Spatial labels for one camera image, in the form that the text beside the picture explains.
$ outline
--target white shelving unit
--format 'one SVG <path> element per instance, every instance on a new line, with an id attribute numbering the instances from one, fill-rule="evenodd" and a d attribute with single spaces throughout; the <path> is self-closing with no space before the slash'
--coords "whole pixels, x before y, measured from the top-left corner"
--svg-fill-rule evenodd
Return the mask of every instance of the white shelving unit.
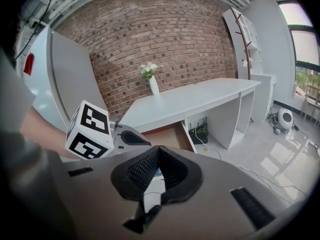
<path id="1" fill-rule="evenodd" d="M 259 38 L 255 25 L 246 18 L 240 11 L 233 8 L 234 14 L 238 18 L 239 25 L 236 23 L 235 16 L 231 9 L 223 13 L 224 19 L 229 28 L 232 42 L 235 49 L 236 62 L 238 67 L 238 78 L 248 79 L 248 68 L 244 66 L 246 60 L 245 47 L 242 35 L 239 34 L 241 28 L 249 57 L 252 59 L 250 65 L 250 78 L 261 82 L 255 91 L 251 118 L 254 122 L 262 123 L 273 104 L 274 87 L 277 82 L 276 75 L 264 74 L 262 51 L 259 47 Z"/>

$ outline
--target vent slot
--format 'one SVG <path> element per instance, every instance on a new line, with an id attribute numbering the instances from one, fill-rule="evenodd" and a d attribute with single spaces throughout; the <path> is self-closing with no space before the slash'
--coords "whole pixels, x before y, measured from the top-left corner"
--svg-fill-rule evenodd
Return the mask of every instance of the vent slot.
<path id="1" fill-rule="evenodd" d="M 94 169 L 92 169 L 91 167 L 87 166 L 87 167 L 83 167 L 80 169 L 73 169 L 73 170 L 69 170 L 68 174 L 70 175 L 70 177 L 74 177 L 74 176 L 78 176 L 81 174 L 86 174 L 89 172 L 92 172 Z"/>
<path id="2" fill-rule="evenodd" d="M 230 191 L 254 227 L 259 230 L 272 222 L 275 217 L 244 187 Z"/>

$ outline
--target white wall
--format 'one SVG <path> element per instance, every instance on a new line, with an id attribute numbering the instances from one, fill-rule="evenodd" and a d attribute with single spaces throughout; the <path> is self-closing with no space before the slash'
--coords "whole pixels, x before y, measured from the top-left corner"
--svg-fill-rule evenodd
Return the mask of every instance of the white wall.
<path id="1" fill-rule="evenodd" d="M 293 42 L 277 0 L 252 0 L 243 14 L 256 28 L 263 72 L 277 75 L 274 99 L 301 110 L 303 99 L 293 95 L 296 72 Z"/>

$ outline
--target cable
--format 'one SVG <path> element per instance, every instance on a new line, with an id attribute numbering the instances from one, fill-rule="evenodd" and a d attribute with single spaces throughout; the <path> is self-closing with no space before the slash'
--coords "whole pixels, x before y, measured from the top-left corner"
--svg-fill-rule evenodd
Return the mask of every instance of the cable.
<path id="1" fill-rule="evenodd" d="M 318 146 L 317 144 L 315 144 L 315 143 L 311 144 L 311 141 L 310 141 L 308 135 L 305 134 L 303 131 L 301 131 L 296 124 L 293 124 L 293 128 L 294 128 L 295 130 L 297 130 L 298 132 L 302 133 L 303 135 L 305 135 L 306 138 L 307 138 L 307 140 L 308 140 L 308 144 L 311 145 L 311 146 L 313 146 L 313 147 L 315 148 L 315 151 L 318 153 L 319 146 Z"/>
<path id="2" fill-rule="evenodd" d="M 33 31 L 32 34 L 31 34 L 28 42 L 26 42 L 25 46 L 22 48 L 22 50 L 20 51 L 20 53 L 14 58 L 15 60 L 20 57 L 20 55 L 21 55 L 21 54 L 24 52 L 24 50 L 27 48 L 27 46 L 28 46 L 28 44 L 30 43 L 31 39 L 34 37 L 35 33 L 37 32 L 37 30 L 38 30 L 38 28 L 39 28 L 40 22 L 42 22 L 42 20 L 44 19 L 46 13 L 48 12 L 50 3 L 51 3 L 51 0 L 48 1 L 48 4 L 47 4 L 46 9 L 45 9 L 45 11 L 44 11 L 44 14 L 43 14 L 42 17 L 40 18 L 38 24 L 36 25 L 34 31 Z"/>
<path id="3" fill-rule="evenodd" d="M 162 195 L 163 193 L 160 193 L 160 192 L 149 192 L 149 193 L 146 193 L 146 194 L 143 194 L 143 195 L 144 196 L 149 195 L 149 194 L 160 194 L 160 195 Z"/>
<path id="4" fill-rule="evenodd" d="M 207 148 L 216 150 L 216 151 L 219 153 L 219 155 L 220 155 L 221 161 L 224 160 L 218 149 L 216 149 L 215 147 L 208 146 L 208 145 L 204 144 L 204 142 L 203 142 L 201 139 L 198 138 L 198 136 L 197 136 L 197 130 L 195 130 L 194 132 L 195 132 L 196 138 L 197 138 L 199 141 L 201 141 L 203 145 L 205 145 Z"/>
<path id="5" fill-rule="evenodd" d="M 221 157 L 221 161 L 224 161 L 223 156 L 221 155 L 221 153 L 219 152 L 218 149 L 216 149 L 215 147 L 208 146 L 208 145 L 204 144 L 203 141 L 198 138 L 198 136 L 197 136 L 197 131 L 195 130 L 194 132 L 195 132 L 196 138 L 197 138 L 199 141 L 201 141 L 203 145 L 205 145 L 207 148 L 216 150 L 216 151 L 219 153 L 220 157 Z M 258 178 L 259 178 L 260 180 L 262 180 L 265 184 L 267 184 L 268 187 L 269 187 L 276 195 L 278 195 L 280 198 L 282 198 L 283 200 L 287 201 L 287 202 L 288 202 L 289 204 L 291 204 L 291 205 L 292 205 L 292 203 L 291 203 L 290 201 L 288 201 L 287 199 L 285 199 L 284 197 L 282 197 L 278 192 L 276 192 L 276 191 L 273 189 L 273 187 L 272 187 L 268 182 L 266 182 L 263 178 L 267 179 L 268 181 L 270 181 L 271 183 L 273 183 L 274 185 L 276 185 L 276 186 L 279 187 L 279 188 L 295 188 L 296 190 L 302 192 L 303 194 L 305 194 L 305 195 L 308 197 L 308 195 L 307 195 L 304 191 L 302 191 L 301 189 L 297 188 L 297 187 L 294 186 L 294 185 L 281 186 L 281 185 L 279 185 L 278 183 L 274 182 L 273 180 L 269 179 L 268 177 L 266 177 L 266 176 L 264 176 L 264 175 L 256 172 L 255 170 L 251 170 L 251 169 L 245 168 L 245 167 L 243 167 L 243 166 L 241 166 L 241 165 L 235 165 L 235 166 L 238 167 L 238 168 L 241 168 L 241 169 L 243 169 L 243 170 L 245 170 L 245 171 L 249 171 L 249 172 L 255 173 L 255 174 L 258 176 Z"/>

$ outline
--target brick wall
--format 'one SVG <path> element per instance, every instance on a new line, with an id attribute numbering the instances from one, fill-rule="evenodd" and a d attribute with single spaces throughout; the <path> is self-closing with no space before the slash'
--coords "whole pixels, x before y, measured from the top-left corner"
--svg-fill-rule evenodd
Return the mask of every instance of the brick wall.
<path id="1" fill-rule="evenodd" d="M 236 58 L 217 0 L 93 0 L 56 31 L 87 47 L 98 87 L 112 116 L 151 95 L 138 66 L 155 73 L 164 91 L 213 78 L 235 78 Z"/>

